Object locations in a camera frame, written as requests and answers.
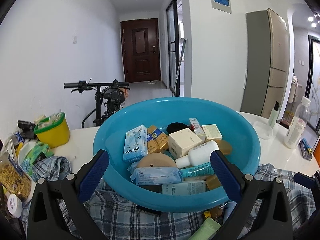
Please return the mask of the teal cosmetic tube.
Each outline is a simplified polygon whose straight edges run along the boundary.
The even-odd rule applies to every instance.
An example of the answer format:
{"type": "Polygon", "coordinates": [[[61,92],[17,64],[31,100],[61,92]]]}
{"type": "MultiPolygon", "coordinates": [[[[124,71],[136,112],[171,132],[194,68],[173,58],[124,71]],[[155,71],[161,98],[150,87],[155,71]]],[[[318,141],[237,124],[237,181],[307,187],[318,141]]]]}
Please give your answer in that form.
{"type": "Polygon", "coordinates": [[[183,178],[211,176],[215,174],[210,162],[193,166],[193,167],[180,169],[180,173],[183,178]]]}

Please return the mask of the orange soap bar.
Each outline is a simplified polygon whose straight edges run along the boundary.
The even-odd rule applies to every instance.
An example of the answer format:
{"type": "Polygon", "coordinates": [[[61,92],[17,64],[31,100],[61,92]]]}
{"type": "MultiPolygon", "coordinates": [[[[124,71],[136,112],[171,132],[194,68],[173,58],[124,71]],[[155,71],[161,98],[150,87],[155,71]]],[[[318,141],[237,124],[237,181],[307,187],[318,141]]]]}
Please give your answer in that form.
{"type": "Polygon", "coordinates": [[[224,154],[224,155],[231,154],[233,148],[230,143],[228,143],[225,140],[215,140],[215,142],[217,143],[219,150],[222,154],[224,154]]]}

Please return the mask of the white lotion bottle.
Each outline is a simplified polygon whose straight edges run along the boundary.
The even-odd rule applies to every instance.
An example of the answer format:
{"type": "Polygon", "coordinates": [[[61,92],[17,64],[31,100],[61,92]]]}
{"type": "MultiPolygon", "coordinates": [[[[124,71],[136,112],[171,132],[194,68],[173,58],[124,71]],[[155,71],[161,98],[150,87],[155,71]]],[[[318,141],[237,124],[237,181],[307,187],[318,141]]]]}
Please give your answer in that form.
{"type": "Polygon", "coordinates": [[[208,163],[211,153],[217,150],[219,150],[218,144],[213,140],[192,148],[187,155],[175,160],[177,168],[182,169],[208,163]]]}

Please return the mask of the blue wet wipes pack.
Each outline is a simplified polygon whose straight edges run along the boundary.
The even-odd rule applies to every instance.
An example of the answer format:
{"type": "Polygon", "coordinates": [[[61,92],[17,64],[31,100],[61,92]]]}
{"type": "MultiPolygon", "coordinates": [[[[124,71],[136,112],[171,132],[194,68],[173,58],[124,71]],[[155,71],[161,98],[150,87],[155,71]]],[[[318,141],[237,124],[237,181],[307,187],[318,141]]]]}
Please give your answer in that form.
{"type": "Polygon", "coordinates": [[[176,167],[141,167],[130,176],[137,186],[167,185],[182,182],[182,175],[176,167]]]}

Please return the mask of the small blue battery pack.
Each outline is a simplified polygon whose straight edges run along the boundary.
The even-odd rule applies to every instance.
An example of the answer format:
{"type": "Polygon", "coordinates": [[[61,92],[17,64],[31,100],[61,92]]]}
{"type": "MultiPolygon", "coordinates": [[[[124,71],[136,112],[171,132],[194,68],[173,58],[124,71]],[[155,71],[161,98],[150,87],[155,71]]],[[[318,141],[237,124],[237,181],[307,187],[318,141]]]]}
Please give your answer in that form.
{"type": "Polygon", "coordinates": [[[302,138],[298,145],[299,145],[302,157],[305,160],[310,161],[312,159],[312,148],[310,147],[306,139],[302,138]]]}

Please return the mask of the white small jar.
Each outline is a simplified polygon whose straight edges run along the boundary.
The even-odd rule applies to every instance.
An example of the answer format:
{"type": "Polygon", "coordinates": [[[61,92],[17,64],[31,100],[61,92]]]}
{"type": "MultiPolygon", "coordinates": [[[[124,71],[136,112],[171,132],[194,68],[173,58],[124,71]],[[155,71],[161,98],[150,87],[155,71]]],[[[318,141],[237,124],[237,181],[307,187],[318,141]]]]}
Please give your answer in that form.
{"type": "Polygon", "coordinates": [[[22,202],[15,194],[11,194],[7,200],[8,211],[13,217],[20,218],[22,215],[22,202]]]}

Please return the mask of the clear bottle white label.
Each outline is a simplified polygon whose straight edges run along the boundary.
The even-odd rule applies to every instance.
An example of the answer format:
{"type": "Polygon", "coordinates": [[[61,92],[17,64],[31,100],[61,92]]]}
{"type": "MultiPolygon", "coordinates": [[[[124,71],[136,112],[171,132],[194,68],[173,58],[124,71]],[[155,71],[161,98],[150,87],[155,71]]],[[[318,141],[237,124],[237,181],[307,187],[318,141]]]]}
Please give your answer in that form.
{"type": "Polygon", "coordinates": [[[284,143],[288,148],[295,148],[305,130],[310,116],[311,101],[305,96],[302,97],[301,103],[296,108],[288,132],[285,135],[284,143]]]}

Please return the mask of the small amber glass bottle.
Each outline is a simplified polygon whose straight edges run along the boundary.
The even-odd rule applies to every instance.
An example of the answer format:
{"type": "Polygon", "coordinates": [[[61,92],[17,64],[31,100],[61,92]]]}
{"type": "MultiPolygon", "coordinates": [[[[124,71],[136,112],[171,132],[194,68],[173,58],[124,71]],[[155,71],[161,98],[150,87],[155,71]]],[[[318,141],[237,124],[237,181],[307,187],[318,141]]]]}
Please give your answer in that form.
{"type": "Polygon", "coordinates": [[[203,214],[204,214],[205,219],[211,218],[213,220],[217,220],[219,217],[222,216],[222,213],[223,213],[222,209],[219,206],[216,206],[216,207],[211,208],[207,211],[204,211],[203,214]]]}

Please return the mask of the green pump bottle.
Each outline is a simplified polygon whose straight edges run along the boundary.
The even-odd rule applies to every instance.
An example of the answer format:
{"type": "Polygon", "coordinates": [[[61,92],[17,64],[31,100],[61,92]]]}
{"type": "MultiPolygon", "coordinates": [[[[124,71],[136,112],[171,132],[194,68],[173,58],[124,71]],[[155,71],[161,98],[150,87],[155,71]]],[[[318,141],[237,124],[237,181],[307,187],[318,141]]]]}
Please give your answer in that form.
{"type": "Polygon", "coordinates": [[[271,128],[274,128],[278,115],[279,115],[279,102],[276,101],[268,119],[268,125],[271,128]]]}

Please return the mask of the green tissue box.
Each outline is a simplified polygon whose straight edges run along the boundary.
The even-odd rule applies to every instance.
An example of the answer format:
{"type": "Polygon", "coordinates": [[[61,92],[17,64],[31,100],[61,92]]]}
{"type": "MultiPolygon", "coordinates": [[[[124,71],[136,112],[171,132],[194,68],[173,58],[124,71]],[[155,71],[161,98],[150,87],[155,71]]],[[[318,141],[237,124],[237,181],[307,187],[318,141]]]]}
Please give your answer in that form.
{"type": "Polygon", "coordinates": [[[52,149],[45,143],[36,142],[33,148],[25,155],[20,161],[20,167],[33,181],[37,181],[36,172],[34,171],[35,165],[54,155],[52,149]]]}

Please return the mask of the pale green square box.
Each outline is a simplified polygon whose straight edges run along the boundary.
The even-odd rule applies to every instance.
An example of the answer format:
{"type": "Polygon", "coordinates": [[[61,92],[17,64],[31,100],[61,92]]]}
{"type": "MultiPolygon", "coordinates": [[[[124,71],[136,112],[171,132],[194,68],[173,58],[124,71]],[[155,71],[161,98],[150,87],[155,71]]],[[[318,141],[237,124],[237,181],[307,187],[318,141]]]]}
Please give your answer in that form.
{"type": "Polygon", "coordinates": [[[222,140],[223,136],[218,129],[216,124],[212,125],[202,125],[202,129],[205,133],[205,142],[211,141],[211,140],[222,140]]]}

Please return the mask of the cream square box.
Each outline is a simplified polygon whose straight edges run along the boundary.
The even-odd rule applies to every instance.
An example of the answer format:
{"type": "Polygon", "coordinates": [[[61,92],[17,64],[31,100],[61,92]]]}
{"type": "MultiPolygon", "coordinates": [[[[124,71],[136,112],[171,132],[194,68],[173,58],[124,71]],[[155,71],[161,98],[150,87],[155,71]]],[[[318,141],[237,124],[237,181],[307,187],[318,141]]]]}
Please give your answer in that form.
{"type": "Polygon", "coordinates": [[[169,152],[174,159],[188,154],[189,150],[201,145],[202,140],[189,128],[169,134],[169,152]]]}

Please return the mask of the tan round puff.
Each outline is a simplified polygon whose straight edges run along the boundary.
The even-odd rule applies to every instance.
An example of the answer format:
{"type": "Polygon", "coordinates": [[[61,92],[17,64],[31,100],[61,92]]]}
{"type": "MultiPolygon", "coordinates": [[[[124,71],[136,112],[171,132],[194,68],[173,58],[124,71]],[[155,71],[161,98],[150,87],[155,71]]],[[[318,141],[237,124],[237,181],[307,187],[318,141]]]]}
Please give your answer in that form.
{"type": "Polygon", "coordinates": [[[175,161],[164,153],[152,153],[148,154],[146,157],[142,158],[138,164],[137,168],[145,167],[175,167],[177,165],[175,161]]]}

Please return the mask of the black bicycle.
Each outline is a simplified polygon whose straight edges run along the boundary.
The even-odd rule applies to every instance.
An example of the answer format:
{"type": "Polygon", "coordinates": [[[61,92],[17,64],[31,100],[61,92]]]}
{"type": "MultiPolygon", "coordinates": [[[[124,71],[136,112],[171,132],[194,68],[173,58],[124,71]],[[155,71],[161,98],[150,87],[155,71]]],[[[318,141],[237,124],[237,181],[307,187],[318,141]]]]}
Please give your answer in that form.
{"type": "Polygon", "coordinates": [[[77,83],[64,83],[64,89],[72,89],[72,92],[82,93],[95,90],[95,109],[93,109],[82,121],[84,128],[86,120],[95,113],[93,124],[101,126],[110,116],[120,110],[121,104],[126,99],[126,92],[130,90],[129,83],[119,82],[114,79],[112,83],[88,83],[79,81],[77,83]]]}

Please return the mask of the light switch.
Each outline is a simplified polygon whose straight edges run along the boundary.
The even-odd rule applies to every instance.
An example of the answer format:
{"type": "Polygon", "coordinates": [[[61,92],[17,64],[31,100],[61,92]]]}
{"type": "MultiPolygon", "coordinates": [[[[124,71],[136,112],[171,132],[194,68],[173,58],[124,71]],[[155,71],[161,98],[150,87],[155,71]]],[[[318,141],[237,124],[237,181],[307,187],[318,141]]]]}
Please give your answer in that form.
{"type": "Polygon", "coordinates": [[[77,44],[77,36],[72,37],[73,44],[77,44]]]}

